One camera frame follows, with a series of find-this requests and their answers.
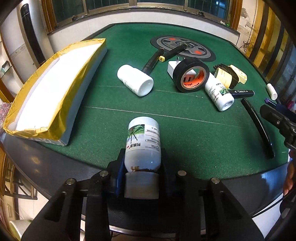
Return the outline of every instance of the small white cap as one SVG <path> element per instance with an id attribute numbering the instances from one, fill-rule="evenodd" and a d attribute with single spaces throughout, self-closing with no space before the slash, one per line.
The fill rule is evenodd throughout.
<path id="1" fill-rule="evenodd" d="M 274 89 L 274 87 L 270 83 L 267 84 L 267 92 L 268 92 L 268 94 L 269 94 L 269 96 L 270 96 L 270 98 L 272 100 L 276 100 L 277 99 L 277 92 L 276 92 L 276 90 Z"/>
<path id="2" fill-rule="evenodd" d="M 125 198 L 158 199 L 159 175 L 154 172 L 126 173 Z"/>

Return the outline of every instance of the window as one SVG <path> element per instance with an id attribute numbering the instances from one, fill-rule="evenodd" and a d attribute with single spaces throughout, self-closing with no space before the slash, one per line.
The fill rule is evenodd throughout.
<path id="1" fill-rule="evenodd" d="M 57 22 L 84 12 L 82 0 L 52 0 Z"/>
<path id="2" fill-rule="evenodd" d="M 88 10 L 93 10 L 100 7 L 128 3 L 128 0 L 86 0 L 85 2 L 86 8 Z"/>
<path id="3" fill-rule="evenodd" d="M 291 56 L 285 66 L 281 77 L 275 85 L 282 104 L 296 101 L 296 48 L 292 47 Z"/>
<path id="4" fill-rule="evenodd" d="M 230 0 L 188 0 L 188 7 L 227 19 Z"/>
<path id="5" fill-rule="evenodd" d="M 138 2 L 167 3 L 184 6 L 184 0 L 138 0 Z"/>

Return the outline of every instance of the cloth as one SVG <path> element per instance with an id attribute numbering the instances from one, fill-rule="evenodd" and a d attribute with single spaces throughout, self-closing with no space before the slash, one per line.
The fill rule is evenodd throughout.
<path id="1" fill-rule="evenodd" d="M 3 123 L 11 107 L 11 104 L 12 103 L 3 103 L 0 105 L 0 136 L 5 132 L 5 130 L 3 130 Z"/>

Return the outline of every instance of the human hand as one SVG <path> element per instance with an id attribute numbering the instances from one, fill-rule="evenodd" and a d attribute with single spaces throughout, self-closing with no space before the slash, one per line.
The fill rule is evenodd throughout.
<path id="1" fill-rule="evenodd" d="M 296 158 L 296 151 L 291 150 L 289 152 L 289 156 L 291 158 Z M 296 176 L 296 166 L 294 166 L 293 161 L 291 161 L 288 165 L 287 176 L 283 187 L 283 194 L 286 195 L 293 187 L 294 181 L 293 176 Z"/>

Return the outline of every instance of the brown residue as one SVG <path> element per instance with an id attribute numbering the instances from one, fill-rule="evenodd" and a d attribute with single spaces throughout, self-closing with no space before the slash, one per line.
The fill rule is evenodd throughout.
<path id="1" fill-rule="evenodd" d="M 136 167 L 131 166 L 131 170 L 133 172 L 136 172 L 136 171 L 139 171 L 140 170 L 140 167 L 139 166 L 136 166 Z"/>
<path id="2" fill-rule="evenodd" d="M 153 170 L 151 170 L 151 169 L 147 169 L 147 168 L 145 168 L 145 169 L 140 169 L 139 166 L 136 166 L 136 167 L 131 166 L 131 170 L 132 170 L 133 172 L 154 172 Z"/>

